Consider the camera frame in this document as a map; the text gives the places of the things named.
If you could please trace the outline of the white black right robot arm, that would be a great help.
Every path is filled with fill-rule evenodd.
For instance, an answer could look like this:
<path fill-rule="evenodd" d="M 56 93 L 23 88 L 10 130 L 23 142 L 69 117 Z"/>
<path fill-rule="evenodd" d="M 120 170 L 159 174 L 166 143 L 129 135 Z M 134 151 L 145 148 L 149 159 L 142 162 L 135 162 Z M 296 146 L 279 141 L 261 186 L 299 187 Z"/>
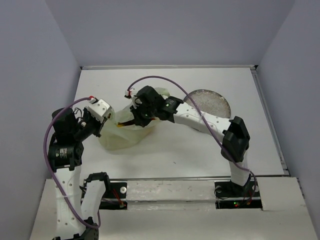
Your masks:
<path fill-rule="evenodd" d="M 221 155 L 230 167 L 230 190 L 235 196 L 242 196 L 249 189 L 250 179 L 246 152 L 250 135 L 242 118 L 222 118 L 198 110 L 174 96 L 164 96 L 153 87 L 145 86 L 138 92 L 128 90 L 130 111 L 136 126 L 146 127 L 154 119 L 184 125 L 211 135 L 221 147 Z"/>

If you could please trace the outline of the green printed plastic bag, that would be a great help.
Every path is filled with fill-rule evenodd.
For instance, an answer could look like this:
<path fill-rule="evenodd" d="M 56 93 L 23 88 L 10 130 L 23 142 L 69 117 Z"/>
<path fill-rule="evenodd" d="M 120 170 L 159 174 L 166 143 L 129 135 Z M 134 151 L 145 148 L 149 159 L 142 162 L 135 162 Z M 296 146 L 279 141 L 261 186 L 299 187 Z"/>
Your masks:
<path fill-rule="evenodd" d="M 135 125 L 130 107 L 131 104 L 117 112 L 113 111 L 111 118 L 104 124 L 98 141 L 105 150 L 115 151 L 137 145 L 161 122 L 160 119 L 154 118 L 146 127 Z"/>

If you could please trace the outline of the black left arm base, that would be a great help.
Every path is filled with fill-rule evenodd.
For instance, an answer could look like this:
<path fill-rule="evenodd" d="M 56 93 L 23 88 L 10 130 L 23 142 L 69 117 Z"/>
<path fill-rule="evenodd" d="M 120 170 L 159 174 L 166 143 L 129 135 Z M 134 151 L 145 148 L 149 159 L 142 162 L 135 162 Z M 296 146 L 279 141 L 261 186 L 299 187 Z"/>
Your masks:
<path fill-rule="evenodd" d="M 99 205 L 99 210 L 126 210 L 128 202 L 126 182 L 111 182 L 106 188 Z"/>

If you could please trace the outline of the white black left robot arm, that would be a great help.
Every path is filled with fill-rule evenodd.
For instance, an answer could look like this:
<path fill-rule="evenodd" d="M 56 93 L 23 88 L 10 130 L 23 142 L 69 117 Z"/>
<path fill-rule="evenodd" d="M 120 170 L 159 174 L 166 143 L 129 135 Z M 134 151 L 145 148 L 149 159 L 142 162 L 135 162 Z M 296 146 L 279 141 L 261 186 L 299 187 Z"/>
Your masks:
<path fill-rule="evenodd" d="M 56 195 L 56 240 L 97 240 L 102 198 L 111 191 L 106 172 L 91 173 L 81 188 L 83 141 L 99 135 L 101 123 L 84 112 L 86 123 L 79 123 L 72 108 L 52 113 L 54 134 L 47 158 L 54 174 Z"/>

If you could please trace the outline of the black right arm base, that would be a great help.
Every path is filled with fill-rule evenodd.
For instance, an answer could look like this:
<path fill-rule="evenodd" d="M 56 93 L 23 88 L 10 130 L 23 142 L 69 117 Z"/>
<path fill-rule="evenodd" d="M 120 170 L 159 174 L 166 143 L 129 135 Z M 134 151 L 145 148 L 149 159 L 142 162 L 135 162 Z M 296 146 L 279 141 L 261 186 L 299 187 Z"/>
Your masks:
<path fill-rule="evenodd" d="M 244 187 L 231 181 L 214 183 L 215 207 L 218 210 L 262 209 L 259 186 L 254 180 Z"/>

